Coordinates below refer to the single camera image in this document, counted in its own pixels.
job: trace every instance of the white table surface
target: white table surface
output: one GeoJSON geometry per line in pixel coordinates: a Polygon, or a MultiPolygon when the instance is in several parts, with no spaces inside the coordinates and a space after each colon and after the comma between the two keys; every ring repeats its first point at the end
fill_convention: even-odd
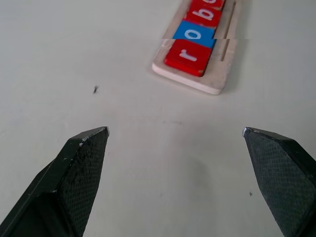
{"type": "Polygon", "coordinates": [[[179,5],[0,1],[0,221],[68,138],[108,126],[84,236],[282,236],[241,132],[280,133],[316,158],[316,1],[247,4],[219,96],[149,69],[179,5]]]}

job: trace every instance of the red letter tile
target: red letter tile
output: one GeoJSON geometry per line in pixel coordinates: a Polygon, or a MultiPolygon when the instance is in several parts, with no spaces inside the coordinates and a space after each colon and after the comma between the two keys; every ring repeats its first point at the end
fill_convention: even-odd
{"type": "Polygon", "coordinates": [[[176,39],[164,62],[194,76],[202,77],[207,67],[211,49],[185,39],[176,39]]]}
{"type": "Polygon", "coordinates": [[[221,9],[224,5],[224,0],[193,0],[192,4],[201,4],[204,6],[210,6],[216,9],[221,9]]]}
{"type": "Polygon", "coordinates": [[[192,2],[190,9],[183,19],[206,27],[217,27],[221,14],[221,11],[212,7],[192,2]]]}

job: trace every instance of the wooden board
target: wooden board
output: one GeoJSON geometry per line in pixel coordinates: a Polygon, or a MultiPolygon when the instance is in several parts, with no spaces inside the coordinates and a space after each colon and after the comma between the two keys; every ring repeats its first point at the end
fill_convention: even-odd
{"type": "Polygon", "coordinates": [[[175,31],[185,15],[191,0],[183,0],[176,12],[170,26],[163,36],[162,44],[158,50],[152,64],[154,72],[204,91],[206,93],[218,95],[224,89],[230,66],[237,46],[236,28],[240,16],[242,0],[226,0],[222,17],[216,30],[214,39],[217,39],[211,57],[209,59],[205,74],[196,77],[165,65],[164,58],[174,43],[172,39],[175,31]]]}

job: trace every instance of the debris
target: debris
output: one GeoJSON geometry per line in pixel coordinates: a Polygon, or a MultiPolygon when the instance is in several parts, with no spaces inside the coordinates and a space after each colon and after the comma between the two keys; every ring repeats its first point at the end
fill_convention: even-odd
{"type": "Polygon", "coordinates": [[[98,88],[99,88],[99,86],[97,86],[97,85],[94,87],[93,94],[97,93],[98,88]]]}

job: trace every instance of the white letter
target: white letter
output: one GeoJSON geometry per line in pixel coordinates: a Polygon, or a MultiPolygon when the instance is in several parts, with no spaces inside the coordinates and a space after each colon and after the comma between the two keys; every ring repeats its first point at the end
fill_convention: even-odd
{"type": "Polygon", "coordinates": [[[198,12],[194,11],[192,13],[194,15],[203,17],[204,19],[209,20],[209,21],[211,21],[213,19],[213,17],[214,17],[214,14],[211,11],[206,10],[206,9],[200,9],[198,12]]]}
{"type": "Polygon", "coordinates": [[[199,40],[201,38],[201,34],[195,30],[187,30],[185,33],[184,33],[184,36],[186,38],[188,38],[189,40],[199,40]],[[189,34],[190,33],[193,33],[196,35],[196,37],[191,37],[189,34]]]}
{"type": "Polygon", "coordinates": [[[206,3],[215,3],[216,2],[216,0],[203,0],[203,1],[206,3]]]}
{"type": "Polygon", "coordinates": [[[189,59],[190,61],[193,61],[193,62],[195,62],[197,60],[197,58],[195,58],[195,57],[193,57],[191,55],[188,55],[187,51],[185,49],[182,49],[181,53],[179,55],[180,55],[180,57],[189,59]]]}

